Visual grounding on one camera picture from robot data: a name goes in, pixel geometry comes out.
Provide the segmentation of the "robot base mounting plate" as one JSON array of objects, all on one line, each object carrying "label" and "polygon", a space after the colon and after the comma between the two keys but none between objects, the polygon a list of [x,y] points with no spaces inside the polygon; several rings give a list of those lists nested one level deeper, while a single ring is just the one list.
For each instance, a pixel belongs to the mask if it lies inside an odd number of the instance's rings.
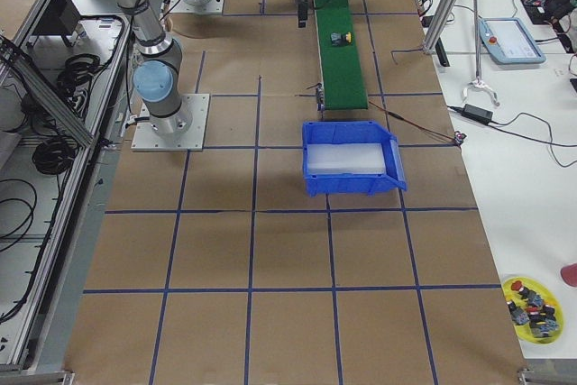
[{"label": "robot base mounting plate", "polygon": [[209,94],[183,94],[181,107],[173,116],[159,118],[142,105],[140,117],[148,120],[135,126],[133,151],[202,151],[209,113]]}]

